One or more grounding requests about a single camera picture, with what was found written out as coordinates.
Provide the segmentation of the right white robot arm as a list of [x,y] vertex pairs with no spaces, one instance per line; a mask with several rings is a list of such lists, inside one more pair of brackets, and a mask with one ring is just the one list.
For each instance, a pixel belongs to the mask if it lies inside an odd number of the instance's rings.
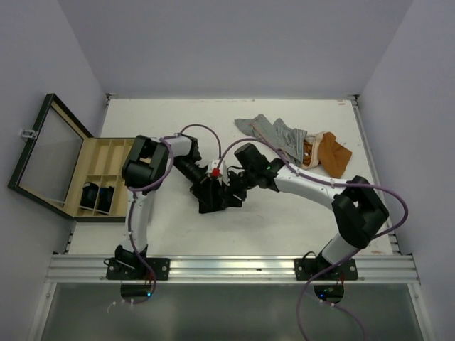
[[289,164],[282,155],[267,160],[251,143],[236,150],[235,157],[240,163],[239,172],[230,170],[224,158],[211,171],[227,184],[226,199],[236,197],[243,202],[247,190],[259,187],[296,195],[332,211],[338,232],[314,259],[302,261],[308,274],[334,278],[342,270],[341,260],[366,248],[389,217],[372,185],[361,176],[343,180],[310,175]]

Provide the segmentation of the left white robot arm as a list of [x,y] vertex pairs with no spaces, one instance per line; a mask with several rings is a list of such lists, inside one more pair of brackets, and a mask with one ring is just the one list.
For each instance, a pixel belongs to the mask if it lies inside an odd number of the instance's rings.
[[188,135],[149,138],[138,135],[122,166],[122,178],[128,193],[126,239],[115,249],[114,258],[129,277],[143,277],[148,269],[146,260],[147,227],[152,218],[156,193],[176,168],[191,182],[190,192],[198,201],[201,214],[221,210],[218,197],[220,184],[209,177],[208,167],[201,160],[198,140]]

